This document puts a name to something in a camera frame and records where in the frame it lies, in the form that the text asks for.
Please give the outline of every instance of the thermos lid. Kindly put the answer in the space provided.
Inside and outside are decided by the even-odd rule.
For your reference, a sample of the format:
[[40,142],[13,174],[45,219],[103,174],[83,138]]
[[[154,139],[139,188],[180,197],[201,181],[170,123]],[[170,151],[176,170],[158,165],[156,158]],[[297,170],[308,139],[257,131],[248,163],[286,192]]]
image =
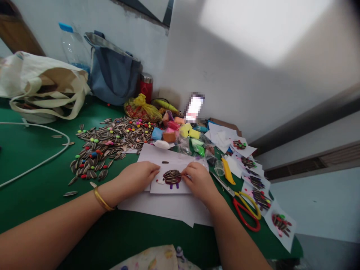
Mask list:
[[140,80],[143,81],[144,83],[153,83],[153,77],[146,72],[141,73]]

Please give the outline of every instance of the phone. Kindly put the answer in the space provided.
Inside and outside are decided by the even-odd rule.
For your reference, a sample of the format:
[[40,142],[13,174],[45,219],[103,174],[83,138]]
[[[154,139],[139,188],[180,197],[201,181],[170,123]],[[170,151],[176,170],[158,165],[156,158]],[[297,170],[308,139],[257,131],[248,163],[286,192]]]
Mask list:
[[195,123],[196,118],[200,112],[201,106],[204,103],[205,96],[202,94],[193,93],[190,96],[189,103],[185,110],[185,122]]

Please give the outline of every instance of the bangle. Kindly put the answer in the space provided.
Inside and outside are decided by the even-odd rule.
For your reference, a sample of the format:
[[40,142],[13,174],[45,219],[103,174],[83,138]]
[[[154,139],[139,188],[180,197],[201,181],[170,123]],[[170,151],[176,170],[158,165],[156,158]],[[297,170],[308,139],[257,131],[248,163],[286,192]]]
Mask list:
[[97,199],[97,201],[100,203],[100,205],[102,207],[104,207],[107,211],[114,211],[115,208],[111,208],[104,200],[103,198],[100,196],[99,192],[98,192],[98,187],[94,188],[94,194],[95,197]]

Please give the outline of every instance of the green table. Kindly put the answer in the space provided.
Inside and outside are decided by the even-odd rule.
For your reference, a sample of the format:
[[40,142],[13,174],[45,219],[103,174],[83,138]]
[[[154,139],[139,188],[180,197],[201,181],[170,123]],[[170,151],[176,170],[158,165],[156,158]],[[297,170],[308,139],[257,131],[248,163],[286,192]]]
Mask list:
[[[64,198],[65,192],[78,191],[77,196],[80,196],[92,190],[89,181],[82,179],[68,187],[73,178],[69,164],[84,143],[75,134],[80,124],[84,124],[85,129],[99,127],[99,123],[104,119],[123,115],[122,108],[106,106],[97,98],[88,96],[76,119],[58,120],[47,125],[67,134],[75,144],[69,146],[59,157],[0,189],[0,233],[75,198]],[[21,122],[20,115],[10,109],[7,99],[0,99],[0,122]],[[54,134],[40,127],[0,125],[0,183],[12,179],[60,151],[66,138],[52,138],[51,135]],[[128,154],[123,160],[115,161],[105,181],[113,179],[137,159],[137,155]],[[235,176],[234,179],[236,188],[240,189],[243,180]],[[216,185],[236,213],[230,197],[219,183],[216,182]],[[250,217],[244,216],[253,224]],[[260,232],[248,230],[248,233],[267,259],[303,256],[296,237],[290,254],[270,231],[264,219],[261,219],[260,223]],[[78,269],[81,266],[83,269],[109,269],[151,246],[168,244],[181,246],[185,256],[202,269],[220,264],[212,227],[195,224],[194,228],[190,228],[184,222],[173,219],[116,210],[99,219],[59,268]]]

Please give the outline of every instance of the yellow scissors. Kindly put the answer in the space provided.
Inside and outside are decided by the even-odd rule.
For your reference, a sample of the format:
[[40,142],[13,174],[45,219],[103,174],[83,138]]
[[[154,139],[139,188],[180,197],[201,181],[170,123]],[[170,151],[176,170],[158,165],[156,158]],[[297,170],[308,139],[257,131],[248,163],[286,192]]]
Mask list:
[[[249,230],[253,231],[253,232],[258,232],[260,230],[260,222],[259,220],[261,219],[261,212],[259,210],[259,207],[256,205],[256,203],[254,202],[254,200],[246,193],[243,192],[235,192],[233,191],[231,188],[229,188],[220,178],[218,178],[213,172],[211,172],[211,174],[217,179],[217,181],[224,187],[224,189],[226,189],[226,191],[233,197],[232,203],[236,208],[236,211],[241,219],[241,221],[245,224],[246,227],[249,228]],[[242,206],[235,198],[235,196],[238,196],[241,200],[241,202],[245,205]],[[252,203],[252,205],[255,207],[257,214],[255,214],[252,209],[250,208],[250,206],[246,203],[246,201],[244,200],[244,198],[242,197],[246,197],[247,199],[249,199],[249,201]],[[252,219],[255,220],[256,222],[256,227],[251,227],[246,220],[244,219],[243,215],[240,212],[239,206],[241,209],[243,209]]]

